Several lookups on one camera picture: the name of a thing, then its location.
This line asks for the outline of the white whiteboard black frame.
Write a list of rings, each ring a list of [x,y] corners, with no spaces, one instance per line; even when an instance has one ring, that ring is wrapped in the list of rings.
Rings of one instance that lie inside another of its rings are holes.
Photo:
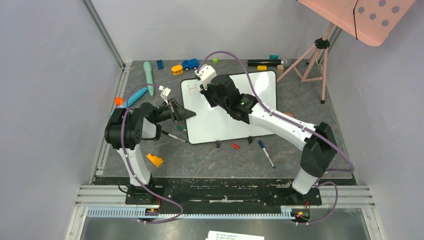
[[[249,73],[254,90],[259,98],[273,109],[277,108],[276,78],[273,70]],[[267,136],[272,133],[261,127],[234,120],[221,107],[210,107],[200,94],[201,82],[195,78],[180,82],[183,107],[196,113],[186,120],[187,138],[190,144],[235,140],[248,137]]]

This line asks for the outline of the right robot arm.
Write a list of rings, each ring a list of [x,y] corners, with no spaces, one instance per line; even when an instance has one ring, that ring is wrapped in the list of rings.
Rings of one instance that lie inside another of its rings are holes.
[[[281,112],[251,94],[240,93],[227,74],[198,75],[197,79],[201,81],[200,93],[212,108],[220,107],[234,120],[266,129],[302,151],[300,170],[289,186],[288,197],[295,204],[305,203],[337,153],[332,128],[325,122],[314,125],[290,116],[281,119]]]

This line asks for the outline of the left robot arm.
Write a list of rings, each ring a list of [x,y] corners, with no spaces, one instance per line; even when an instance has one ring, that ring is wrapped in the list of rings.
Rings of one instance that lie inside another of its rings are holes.
[[[105,127],[105,141],[121,156],[129,174],[125,203],[156,204],[160,198],[152,187],[152,174],[146,167],[141,153],[141,141],[157,141],[165,133],[160,122],[176,123],[197,114],[184,108],[174,98],[160,107],[144,102],[133,109],[116,108]]]

